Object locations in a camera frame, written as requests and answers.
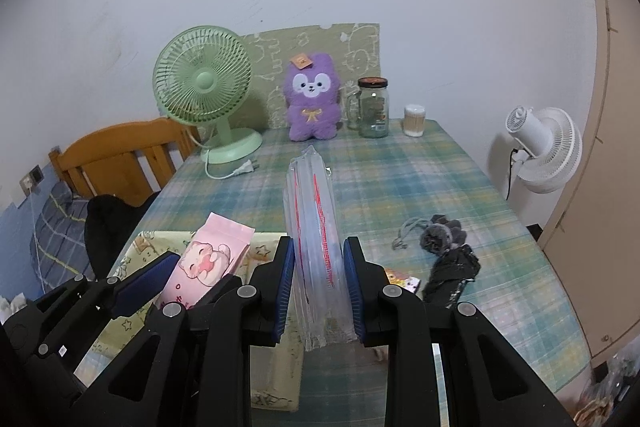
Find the glass mason jar mug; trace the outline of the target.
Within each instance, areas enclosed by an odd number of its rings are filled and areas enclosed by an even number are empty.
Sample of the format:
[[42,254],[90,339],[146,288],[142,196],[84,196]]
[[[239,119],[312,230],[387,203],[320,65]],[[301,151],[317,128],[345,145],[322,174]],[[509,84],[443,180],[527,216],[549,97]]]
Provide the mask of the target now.
[[358,90],[346,101],[347,126],[367,139],[388,135],[388,81],[383,77],[363,77]]

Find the beige door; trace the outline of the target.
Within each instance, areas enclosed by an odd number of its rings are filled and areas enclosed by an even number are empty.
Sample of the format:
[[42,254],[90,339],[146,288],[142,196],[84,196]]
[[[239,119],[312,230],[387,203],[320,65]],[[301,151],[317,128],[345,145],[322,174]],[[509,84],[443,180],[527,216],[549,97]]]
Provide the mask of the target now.
[[539,245],[600,363],[639,332],[639,1],[594,2],[597,60],[582,162]]

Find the pink wet wipes pack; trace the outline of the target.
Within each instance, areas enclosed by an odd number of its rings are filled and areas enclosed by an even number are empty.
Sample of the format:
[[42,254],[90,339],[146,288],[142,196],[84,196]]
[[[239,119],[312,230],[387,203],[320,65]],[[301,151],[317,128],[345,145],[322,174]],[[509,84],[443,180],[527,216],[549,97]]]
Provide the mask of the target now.
[[194,307],[225,275],[232,274],[250,247],[255,230],[211,213],[193,235],[160,292],[156,306]]

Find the purple plush toy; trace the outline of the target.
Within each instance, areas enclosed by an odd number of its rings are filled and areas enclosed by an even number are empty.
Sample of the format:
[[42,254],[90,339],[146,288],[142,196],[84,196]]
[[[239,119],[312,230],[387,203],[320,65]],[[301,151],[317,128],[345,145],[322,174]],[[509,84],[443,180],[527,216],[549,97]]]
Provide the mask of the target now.
[[333,139],[342,119],[341,80],[333,58],[327,53],[311,53],[308,58],[310,64],[304,68],[288,64],[282,86],[288,136],[294,142]]

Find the white standing fan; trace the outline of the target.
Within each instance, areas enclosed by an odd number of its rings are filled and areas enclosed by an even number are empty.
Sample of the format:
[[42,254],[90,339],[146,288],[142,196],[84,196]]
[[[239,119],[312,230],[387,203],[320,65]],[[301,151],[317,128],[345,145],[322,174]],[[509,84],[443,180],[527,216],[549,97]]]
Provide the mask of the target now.
[[582,135],[565,110],[516,106],[506,131],[518,143],[510,153],[506,198],[515,179],[535,194],[558,191],[573,178],[582,160]]

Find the cotton swab container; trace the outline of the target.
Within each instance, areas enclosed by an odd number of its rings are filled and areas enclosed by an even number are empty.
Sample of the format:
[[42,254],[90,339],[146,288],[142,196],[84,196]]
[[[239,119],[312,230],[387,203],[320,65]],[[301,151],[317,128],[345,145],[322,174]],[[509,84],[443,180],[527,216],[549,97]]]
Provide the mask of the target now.
[[425,130],[426,110],[419,104],[408,104],[404,108],[402,131],[411,138],[420,138]]

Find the clear zip bags stack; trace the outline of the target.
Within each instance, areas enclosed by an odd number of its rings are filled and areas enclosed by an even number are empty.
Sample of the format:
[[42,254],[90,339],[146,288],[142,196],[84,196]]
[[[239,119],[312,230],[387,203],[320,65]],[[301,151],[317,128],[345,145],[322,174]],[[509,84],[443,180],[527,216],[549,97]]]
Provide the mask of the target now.
[[292,298],[304,349],[356,340],[331,171],[314,147],[290,161],[283,205],[294,243]]

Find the yellow cartoon tissue pack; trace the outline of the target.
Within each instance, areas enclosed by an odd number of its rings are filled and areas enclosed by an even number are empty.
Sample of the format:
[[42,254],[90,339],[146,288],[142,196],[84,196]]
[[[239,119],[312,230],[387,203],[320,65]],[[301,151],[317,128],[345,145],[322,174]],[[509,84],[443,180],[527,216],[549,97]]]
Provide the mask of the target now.
[[404,288],[410,293],[416,294],[419,290],[421,280],[410,274],[399,272],[397,270],[385,269],[388,283]]

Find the patterned beige board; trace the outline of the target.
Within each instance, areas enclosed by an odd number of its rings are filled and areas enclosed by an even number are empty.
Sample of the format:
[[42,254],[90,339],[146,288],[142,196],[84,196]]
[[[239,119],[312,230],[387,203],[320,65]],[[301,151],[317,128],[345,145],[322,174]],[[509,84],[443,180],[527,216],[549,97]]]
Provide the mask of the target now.
[[288,127],[283,83],[291,58],[298,54],[332,57],[341,80],[341,105],[357,91],[358,79],[381,75],[377,23],[276,29],[245,35],[243,41],[252,62],[252,82],[245,102],[230,118],[234,127],[260,132]]

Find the green desk fan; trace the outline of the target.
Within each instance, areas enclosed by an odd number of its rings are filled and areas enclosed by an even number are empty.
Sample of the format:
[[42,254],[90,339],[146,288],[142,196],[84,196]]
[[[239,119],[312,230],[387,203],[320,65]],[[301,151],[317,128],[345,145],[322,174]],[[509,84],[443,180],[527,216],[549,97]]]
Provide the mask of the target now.
[[244,104],[252,80],[250,56],[240,36],[219,26],[181,31],[160,51],[152,87],[160,111],[207,134],[191,140],[205,166],[230,164],[253,154],[262,136],[233,128],[230,117]]

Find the blue plaid pillow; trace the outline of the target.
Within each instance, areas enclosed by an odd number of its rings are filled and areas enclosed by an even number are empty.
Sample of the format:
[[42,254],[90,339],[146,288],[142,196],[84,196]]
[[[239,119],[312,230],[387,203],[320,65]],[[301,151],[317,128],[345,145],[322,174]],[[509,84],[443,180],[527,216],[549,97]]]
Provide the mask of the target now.
[[30,254],[45,294],[82,275],[94,279],[85,245],[88,200],[77,196],[64,181],[52,187],[36,216]]

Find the yellow cartoon storage box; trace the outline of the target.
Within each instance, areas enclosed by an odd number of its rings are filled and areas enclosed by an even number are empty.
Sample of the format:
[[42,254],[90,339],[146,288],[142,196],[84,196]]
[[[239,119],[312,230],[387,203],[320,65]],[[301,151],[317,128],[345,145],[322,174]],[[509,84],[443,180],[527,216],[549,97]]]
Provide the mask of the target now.
[[[182,254],[191,242],[190,231],[143,231],[131,242],[113,269],[115,277],[124,279],[160,257],[166,251]],[[281,235],[257,232],[244,259],[234,270],[244,283],[263,263],[273,259]],[[122,351],[144,324],[149,305],[131,317],[110,321],[75,369],[75,376],[90,386]],[[254,409],[295,412],[299,405],[304,346],[300,339],[294,312],[288,312],[284,333],[276,347],[250,349],[250,404]]]

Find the black garment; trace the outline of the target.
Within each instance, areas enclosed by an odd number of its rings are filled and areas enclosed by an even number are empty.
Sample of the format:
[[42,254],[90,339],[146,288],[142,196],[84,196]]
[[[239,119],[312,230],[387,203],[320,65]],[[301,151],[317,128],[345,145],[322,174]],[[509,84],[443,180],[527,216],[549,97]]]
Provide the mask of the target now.
[[84,239],[97,280],[108,277],[131,233],[158,195],[160,193],[153,193],[140,206],[129,205],[115,195],[98,195],[89,200]]

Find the plaid tablecloth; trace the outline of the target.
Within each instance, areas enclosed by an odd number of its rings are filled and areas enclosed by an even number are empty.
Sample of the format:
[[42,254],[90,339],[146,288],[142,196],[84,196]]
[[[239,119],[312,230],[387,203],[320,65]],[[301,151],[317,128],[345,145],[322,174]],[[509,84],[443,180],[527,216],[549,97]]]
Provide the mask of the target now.
[[[586,340],[544,253],[475,161],[448,133],[429,122],[418,139],[392,124],[383,139],[342,130],[314,146],[330,169],[337,228],[356,236],[369,261],[420,280],[433,257],[416,237],[392,244],[409,218],[444,215],[460,221],[480,273],[465,288],[475,306],[552,391],[582,373]],[[286,130],[270,130],[256,153],[257,169],[235,176],[189,158],[140,221],[143,231],[193,231],[211,213],[258,232],[284,230],[283,190],[290,161],[302,153]]]

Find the wall power socket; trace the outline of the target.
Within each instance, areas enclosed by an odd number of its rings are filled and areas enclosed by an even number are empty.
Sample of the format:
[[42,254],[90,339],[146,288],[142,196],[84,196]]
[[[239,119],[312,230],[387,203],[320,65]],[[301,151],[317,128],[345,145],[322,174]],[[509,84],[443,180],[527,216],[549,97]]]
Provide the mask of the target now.
[[26,196],[32,194],[35,188],[42,182],[44,176],[39,165],[35,165],[30,169],[28,173],[20,180],[20,187]]

